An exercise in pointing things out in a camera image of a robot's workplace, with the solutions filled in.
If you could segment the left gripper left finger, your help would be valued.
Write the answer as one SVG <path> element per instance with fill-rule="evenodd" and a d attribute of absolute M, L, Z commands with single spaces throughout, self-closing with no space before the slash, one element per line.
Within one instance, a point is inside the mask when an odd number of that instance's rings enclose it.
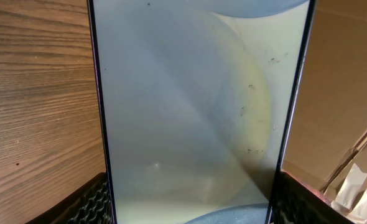
<path fill-rule="evenodd" d="M 102 172 L 28 224 L 112 224 L 108 179 Z"/>

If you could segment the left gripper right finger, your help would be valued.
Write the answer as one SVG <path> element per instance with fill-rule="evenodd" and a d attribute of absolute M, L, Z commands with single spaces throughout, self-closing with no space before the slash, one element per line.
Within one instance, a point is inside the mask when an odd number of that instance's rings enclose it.
<path fill-rule="evenodd" d="M 352 224 L 286 172 L 276 174 L 270 203 L 273 224 Z"/>

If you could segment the blue Galaxy smartphone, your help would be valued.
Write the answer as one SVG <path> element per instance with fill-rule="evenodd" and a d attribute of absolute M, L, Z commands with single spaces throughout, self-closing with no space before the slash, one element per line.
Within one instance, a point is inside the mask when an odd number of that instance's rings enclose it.
<path fill-rule="evenodd" d="M 113 223 L 270 222 L 314 10 L 88 2 Z"/>

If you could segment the cardboard backdrop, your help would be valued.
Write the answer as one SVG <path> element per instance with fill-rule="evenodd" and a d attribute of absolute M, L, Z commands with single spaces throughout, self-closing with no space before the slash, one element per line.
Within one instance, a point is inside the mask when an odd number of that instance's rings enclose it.
<path fill-rule="evenodd" d="M 319 1 L 283 169 L 348 219 L 335 198 L 353 165 L 364 193 L 367 0 Z"/>

